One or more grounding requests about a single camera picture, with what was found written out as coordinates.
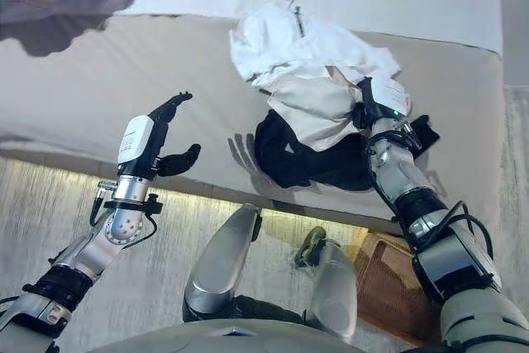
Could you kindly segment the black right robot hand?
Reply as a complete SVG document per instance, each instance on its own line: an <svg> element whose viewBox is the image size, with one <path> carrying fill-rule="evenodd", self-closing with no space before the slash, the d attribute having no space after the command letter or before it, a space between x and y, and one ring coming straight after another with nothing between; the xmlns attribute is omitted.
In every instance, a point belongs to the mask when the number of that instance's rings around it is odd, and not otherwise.
<svg viewBox="0 0 529 353"><path fill-rule="evenodd" d="M353 125L361 130L370 129L380 119L400 122L408 114L405 89L384 76L365 77L356 84L361 100L351 110Z"/></svg>

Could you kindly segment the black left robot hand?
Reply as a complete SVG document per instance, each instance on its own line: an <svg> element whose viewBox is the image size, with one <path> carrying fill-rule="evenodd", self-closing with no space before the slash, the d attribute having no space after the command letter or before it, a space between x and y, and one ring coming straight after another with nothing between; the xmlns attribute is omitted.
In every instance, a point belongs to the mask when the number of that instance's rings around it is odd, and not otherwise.
<svg viewBox="0 0 529 353"><path fill-rule="evenodd" d="M147 115L132 118L127 124L118 151L118 176L154 180L183 174L196 163L201 146L193 144L179 155L160 156L177 107L191 99L189 92L179 93Z"/></svg>

